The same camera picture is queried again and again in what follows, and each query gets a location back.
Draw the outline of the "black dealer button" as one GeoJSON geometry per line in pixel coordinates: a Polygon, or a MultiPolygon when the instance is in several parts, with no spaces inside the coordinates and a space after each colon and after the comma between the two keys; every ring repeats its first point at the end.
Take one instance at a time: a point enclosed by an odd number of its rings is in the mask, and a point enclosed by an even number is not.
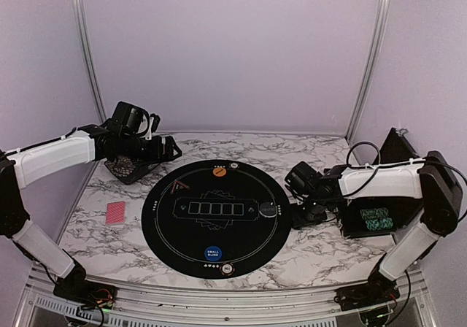
{"type": "Polygon", "coordinates": [[[259,206],[259,214],[264,218],[275,218],[278,212],[277,205],[274,202],[264,202],[259,206]]]}

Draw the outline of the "red triangular all-in marker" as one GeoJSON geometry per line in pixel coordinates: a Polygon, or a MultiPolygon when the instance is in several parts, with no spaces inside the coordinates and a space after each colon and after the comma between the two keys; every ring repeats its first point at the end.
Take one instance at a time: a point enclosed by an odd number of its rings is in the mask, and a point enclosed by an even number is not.
{"type": "Polygon", "coordinates": [[[172,189],[171,189],[171,194],[175,194],[175,193],[178,193],[180,191],[187,191],[189,190],[190,187],[188,185],[186,185],[185,183],[179,181],[179,180],[175,180],[173,185],[172,185],[172,189]]]}

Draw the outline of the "orange big blind button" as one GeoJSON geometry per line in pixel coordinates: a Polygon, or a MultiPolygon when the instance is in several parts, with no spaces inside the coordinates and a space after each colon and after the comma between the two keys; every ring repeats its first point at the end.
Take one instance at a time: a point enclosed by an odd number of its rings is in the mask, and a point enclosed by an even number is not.
{"type": "Polygon", "coordinates": [[[227,174],[227,169],[225,167],[217,166],[212,170],[212,173],[216,177],[224,177],[227,174]]]}

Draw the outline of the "white red chip stack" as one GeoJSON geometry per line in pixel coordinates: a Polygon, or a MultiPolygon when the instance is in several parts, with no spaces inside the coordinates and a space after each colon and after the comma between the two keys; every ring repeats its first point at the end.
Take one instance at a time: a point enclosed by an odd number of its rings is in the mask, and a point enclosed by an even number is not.
{"type": "Polygon", "coordinates": [[[220,267],[223,275],[230,276],[234,273],[234,266],[230,263],[225,263],[220,267]]]}

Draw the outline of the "blue small blind button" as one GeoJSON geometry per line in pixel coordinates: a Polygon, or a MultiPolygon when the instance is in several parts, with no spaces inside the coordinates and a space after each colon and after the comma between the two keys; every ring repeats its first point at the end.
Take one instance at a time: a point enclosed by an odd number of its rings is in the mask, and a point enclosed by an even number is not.
{"type": "Polygon", "coordinates": [[[204,251],[204,257],[210,262],[217,262],[219,261],[223,256],[222,250],[217,247],[217,246],[209,246],[205,251],[204,251]]]}

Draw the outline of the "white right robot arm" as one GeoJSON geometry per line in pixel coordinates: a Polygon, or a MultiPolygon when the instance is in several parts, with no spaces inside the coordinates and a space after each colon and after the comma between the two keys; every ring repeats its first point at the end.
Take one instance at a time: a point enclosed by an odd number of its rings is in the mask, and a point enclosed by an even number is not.
{"type": "Polygon", "coordinates": [[[419,257],[441,237],[451,234],[463,219],[460,208],[463,188],[460,172],[450,166],[438,151],[424,158],[396,163],[354,166],[336,165],[325,173],[309,164],[296,164],[285,177],[287,189],[301,200],[296,209],[305,218],[319,208],[333,209],[339,203],[356,199],[419,199],[422,214],[403,239],[380,259],[362,287],[361,296],[376,304],[419,257]]]}

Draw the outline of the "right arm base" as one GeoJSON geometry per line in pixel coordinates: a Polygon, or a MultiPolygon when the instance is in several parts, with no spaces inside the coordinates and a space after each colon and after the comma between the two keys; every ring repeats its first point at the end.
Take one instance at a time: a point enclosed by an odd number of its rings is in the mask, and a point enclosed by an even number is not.
{"type": "Polygon", "coordinates": [[[348,311],[391,301],[397,303],[400,296],[394,282],[372,281],[338,288],[333,300],[341,311],[348,311]]]}

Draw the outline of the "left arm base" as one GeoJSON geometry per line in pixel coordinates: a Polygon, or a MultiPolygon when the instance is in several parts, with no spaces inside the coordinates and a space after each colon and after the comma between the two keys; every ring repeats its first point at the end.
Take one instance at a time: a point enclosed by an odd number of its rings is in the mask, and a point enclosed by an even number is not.
{"type": "Polygon", "coordinates": [[[86,308],[112,308],[117,288],[90,281],[82,267],[74,267],[64,278],[58,277],[53,294],[59,298],[84,304],[86,308]]]}

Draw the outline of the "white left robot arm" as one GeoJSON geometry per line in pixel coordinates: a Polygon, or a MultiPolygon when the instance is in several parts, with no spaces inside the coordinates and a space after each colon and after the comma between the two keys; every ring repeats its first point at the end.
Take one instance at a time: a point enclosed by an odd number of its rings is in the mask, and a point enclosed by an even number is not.
{"type": "Polygon", "coordinates": [[[100,125],[74,128],[55,139],[1,153],[1,235],[64,280],[64,290],[76,301],[87,301],[93,292],[84,279],[85,270],[31,220],[21,191],[61,170],[102,159],[111,164],[128,161],[130,172],[121,177],[122,182],[139,180],[182,155],[172,136],[155,135],[160,120],[121,101],[112,117],[100,125]]]}

